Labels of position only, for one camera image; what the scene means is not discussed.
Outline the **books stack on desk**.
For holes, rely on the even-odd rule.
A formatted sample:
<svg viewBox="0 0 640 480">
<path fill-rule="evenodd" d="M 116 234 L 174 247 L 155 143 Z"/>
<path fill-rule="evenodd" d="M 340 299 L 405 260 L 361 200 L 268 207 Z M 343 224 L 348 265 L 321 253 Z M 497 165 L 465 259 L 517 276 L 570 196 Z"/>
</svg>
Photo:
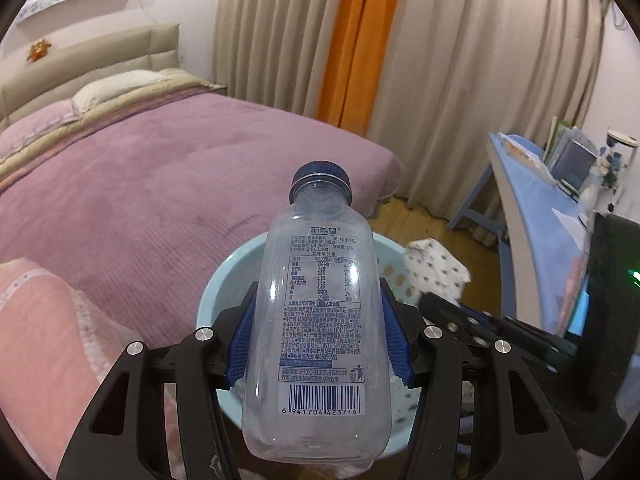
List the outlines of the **books stack on desk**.
<svg viewBox="0 0 640 480">
<path fill-rule="evenodd" d="M 552 119 L 542 161 L 563 191 L 576 197 L 596 158 L 596 146 L 582 129 L 557 117 Z"/>
</svg>

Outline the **purple pillow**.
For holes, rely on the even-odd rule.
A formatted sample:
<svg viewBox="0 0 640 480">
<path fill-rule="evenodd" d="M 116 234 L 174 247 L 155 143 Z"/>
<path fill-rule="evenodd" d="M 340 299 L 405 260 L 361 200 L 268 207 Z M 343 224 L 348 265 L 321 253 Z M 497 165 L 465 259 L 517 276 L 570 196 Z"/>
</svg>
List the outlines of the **purple pillow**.
<svg viewBox="0 0 640 480">
<path fill-rule="evenodd" d="M 54 129 L 77 122 L 82 113 L 73 100 L 54 102 L 14 122 L 1 133 L 1 160 L 18 153 Z"/>
</svg>

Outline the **orange wall toy decoration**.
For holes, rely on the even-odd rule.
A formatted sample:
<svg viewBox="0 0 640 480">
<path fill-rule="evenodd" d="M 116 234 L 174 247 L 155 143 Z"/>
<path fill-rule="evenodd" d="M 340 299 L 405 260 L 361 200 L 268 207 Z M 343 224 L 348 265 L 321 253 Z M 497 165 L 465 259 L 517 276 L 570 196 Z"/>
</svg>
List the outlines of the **orange wall toy decoration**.
<svg viewBox="0 0 640 480">
<path fill-rule="evenodd" d="M 34 42 L 28 50 L 27 62 L 35 63 L 48 55 L 52 44 L 46 38 Z"/>
</svg>

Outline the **beige padded headboard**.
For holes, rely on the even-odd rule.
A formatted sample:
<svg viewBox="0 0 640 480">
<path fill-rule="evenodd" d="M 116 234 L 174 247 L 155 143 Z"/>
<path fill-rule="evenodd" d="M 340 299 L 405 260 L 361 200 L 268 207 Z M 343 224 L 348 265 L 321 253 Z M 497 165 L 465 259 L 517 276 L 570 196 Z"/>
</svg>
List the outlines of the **beige padded headboard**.
<svg viewBox="0 0 640 480">
<path fill-rule="evenodd" d="M 1 77 L 1 128 L 71 98 L 90 82 L 130 70 L 178 66 L 177 24 L 137 27 L 73 44 Z"/>
</svg>

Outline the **orange curtain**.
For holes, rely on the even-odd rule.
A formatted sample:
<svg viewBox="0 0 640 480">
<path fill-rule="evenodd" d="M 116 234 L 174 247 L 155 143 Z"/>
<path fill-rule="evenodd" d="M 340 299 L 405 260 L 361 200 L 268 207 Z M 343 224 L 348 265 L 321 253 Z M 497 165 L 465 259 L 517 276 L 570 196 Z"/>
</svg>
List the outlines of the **orange curtain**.
<svg viewBox="0 0 640 480">
<path fill-rule="evenodd" d="M 316 118 L 365 136 L 398 0 L 341 0 Z"/>
</svg>

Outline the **beige curtain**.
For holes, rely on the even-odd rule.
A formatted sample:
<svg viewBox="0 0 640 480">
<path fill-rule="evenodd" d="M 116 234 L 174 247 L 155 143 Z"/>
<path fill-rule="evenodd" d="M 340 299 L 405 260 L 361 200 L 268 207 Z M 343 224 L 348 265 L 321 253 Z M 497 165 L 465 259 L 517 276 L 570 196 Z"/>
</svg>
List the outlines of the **beige curtain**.
<svg viewBox="0 0 640 480">
<path fill-rule="evenodd" d="M 235 98 L 316 118 L 341 0 L 219 0 L 216 81 Z M 398 0 L 367 138 L 402 163 L 398 194 L 451 218 L 489 133 L 536 142 L 581 124 L 608 0 Z"/>
</svg>

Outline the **pink elephant blanket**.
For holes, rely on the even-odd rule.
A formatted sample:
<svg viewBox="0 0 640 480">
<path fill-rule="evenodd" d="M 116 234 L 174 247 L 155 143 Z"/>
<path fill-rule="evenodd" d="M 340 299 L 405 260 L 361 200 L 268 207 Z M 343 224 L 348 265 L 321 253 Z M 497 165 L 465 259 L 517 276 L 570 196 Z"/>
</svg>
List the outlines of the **pink elephant blanket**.
<svg viewBox="0 0 640 480">
<path fill-rule="evenodd" d="M 1 267 L 1 411 L 49 478 L 134 330 L 26 259 Z"/>
</svg>

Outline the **light blue plastic basket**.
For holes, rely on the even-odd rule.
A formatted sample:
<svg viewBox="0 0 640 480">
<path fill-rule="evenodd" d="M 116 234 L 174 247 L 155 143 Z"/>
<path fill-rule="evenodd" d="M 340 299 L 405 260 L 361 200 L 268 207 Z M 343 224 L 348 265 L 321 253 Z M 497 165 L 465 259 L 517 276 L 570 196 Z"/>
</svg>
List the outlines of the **light blue plastic basket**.
<svg viewBox="0 0 640 480">
<path fill-rule="evenodd" d="M 201 296 L 196 326 L 211 326 L 220 312 L 242 304 L 250 285 L 258 280 L 266 238 L 265 233 L 252 238 L 218 266 Z M 414 306 L 416 294 L 409 285 L 404 265 L 405 248 L 380 234 L 375 235 L 374 241 L 378 273 L 386 279 L 396 300 Z M 390 378 L 390 393 L 392 433 L 383 457 L 395 455 L 406 448 L 420 399 L 418 389 L 407 388 L 395 375 Z M 235 426 L 241 427 L 244 382 L 239 380 L 231 390 L 218 391 L 217 396 L 224 414 Z"/>
</svg>

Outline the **white dotted pillow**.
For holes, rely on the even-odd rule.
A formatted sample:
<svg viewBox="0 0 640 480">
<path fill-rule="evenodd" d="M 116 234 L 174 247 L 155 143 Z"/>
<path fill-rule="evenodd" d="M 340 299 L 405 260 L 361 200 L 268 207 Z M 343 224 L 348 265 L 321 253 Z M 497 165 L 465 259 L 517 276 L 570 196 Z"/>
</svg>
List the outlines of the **white dotted pillow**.
<svg viewBox="0 0 640 480">
<path fill-rule="evenodd" d="M 152 70 L 130 70 L 86 84 L 75 93 L 72 101 L 78 112 L 85 113 L 97 105 L 116 99 L 132 90 L 158 84 L 167 79 L 166 75 L 152 72 Z"/>
</svg>

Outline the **blue white desk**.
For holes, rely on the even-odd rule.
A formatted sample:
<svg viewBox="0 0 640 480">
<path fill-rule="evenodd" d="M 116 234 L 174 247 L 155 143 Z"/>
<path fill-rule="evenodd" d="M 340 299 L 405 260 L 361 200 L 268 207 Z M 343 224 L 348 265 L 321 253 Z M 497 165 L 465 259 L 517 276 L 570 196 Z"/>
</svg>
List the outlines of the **blue white desk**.
<svg viewBox="0 0 640 480">
<path fill-rule="evenodd" d="M 556 185 L 518 162 L 504 147 L 505 137 L 491 133 L 489 165 L 448 222 L 454 230 L 464 219 L 498 240 L 501 313 L 553 333 L 560 327 L 565 284 L 582 255 L 568 228 L 577 226 L 577 204 Z M 472 208 L 489 179 L 497 183 L 505 222 Z"/>
</svg>

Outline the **white vase with flowers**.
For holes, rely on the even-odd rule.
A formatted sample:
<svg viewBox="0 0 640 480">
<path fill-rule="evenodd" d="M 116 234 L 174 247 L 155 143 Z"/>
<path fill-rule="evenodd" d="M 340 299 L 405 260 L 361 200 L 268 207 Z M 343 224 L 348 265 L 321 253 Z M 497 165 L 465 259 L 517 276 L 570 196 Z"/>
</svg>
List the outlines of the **white vase with flowers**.
<svg viewBox="0 0 640 480">
<path fill-rule="evenodd" d="M 626 177 L 638 153 L 639 141 L 633 136 L 608 129 L 578 195 L 578 218 L 587 224 L 594 212 L 610 214 L 623 197 Z"/>
</svg>

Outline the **beige folded quilt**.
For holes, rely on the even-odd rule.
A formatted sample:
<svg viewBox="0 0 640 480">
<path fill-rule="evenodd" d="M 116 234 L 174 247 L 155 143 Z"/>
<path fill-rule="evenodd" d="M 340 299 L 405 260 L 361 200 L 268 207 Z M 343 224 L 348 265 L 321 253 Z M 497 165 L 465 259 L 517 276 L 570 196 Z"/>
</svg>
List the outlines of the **beige folded quilt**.
<svg viewBox="0 0 640 480">
<path fill-rule="evenodd" d="M 164 79 L 159 82 L 145 84 L 91 105 L 70 122 L 48 127 L 38 136 L 16 141 L 14 148 L 1 152 L 1 192 L 6 192 L 14 183 L 75 142 L 115 122 L 216 89 L 211 82 L 178 68 L 168 68 L 160 74 Z"/>
</svg>

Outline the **clear plastic bottle blue cap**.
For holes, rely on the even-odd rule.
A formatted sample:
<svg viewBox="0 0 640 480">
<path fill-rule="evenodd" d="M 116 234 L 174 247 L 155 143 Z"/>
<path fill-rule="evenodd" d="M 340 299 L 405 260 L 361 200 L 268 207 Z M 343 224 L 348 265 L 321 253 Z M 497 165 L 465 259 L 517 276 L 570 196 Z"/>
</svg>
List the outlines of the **clear plastic bottle blue cap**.
<svg viewBox="0 0 640 480">
<path fill-rule="evenodd" d="M 370 465 L 390 438 L 378 262 L 349 177 L 308 162 L 269 227 L 245 373 L 245 443 L 264 460 Z"/>
</svg>

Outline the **purple bed cover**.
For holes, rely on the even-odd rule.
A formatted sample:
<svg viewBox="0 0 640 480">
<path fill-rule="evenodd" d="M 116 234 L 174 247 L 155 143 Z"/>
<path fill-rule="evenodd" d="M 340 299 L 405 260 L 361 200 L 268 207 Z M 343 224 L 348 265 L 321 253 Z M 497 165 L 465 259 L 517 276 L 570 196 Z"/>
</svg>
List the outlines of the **purple bed cover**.
<svg viewBox="0 0 640 480">
<path fill-rule="evenodd" d="M 1 257 L 43 266 L 152 346 L 173 344 L 195 326 L 218 266 L 267 231 L 312 160 L 347 172 L 364 216 L 398 187 L 398 158 L 356 134 L 215 93 L 169 102 L 4 191 Z"/>
</svg>

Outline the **white polka dot cloth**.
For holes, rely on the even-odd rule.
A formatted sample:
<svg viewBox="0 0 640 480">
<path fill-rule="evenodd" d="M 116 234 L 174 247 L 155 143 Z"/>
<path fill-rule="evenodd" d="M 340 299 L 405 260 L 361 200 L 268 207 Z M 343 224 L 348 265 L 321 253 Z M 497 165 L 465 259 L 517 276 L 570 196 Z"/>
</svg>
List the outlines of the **white polka dot cloth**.
<svg viewBox="0 0 640 480">
<path fill-rule="evenodd" d="M 404 265 L 409 289 L 416 298 L 432 292 L 460 304 L 471 272 L 438 240 L 414 240 L 405 249 Z"/>
</svg>

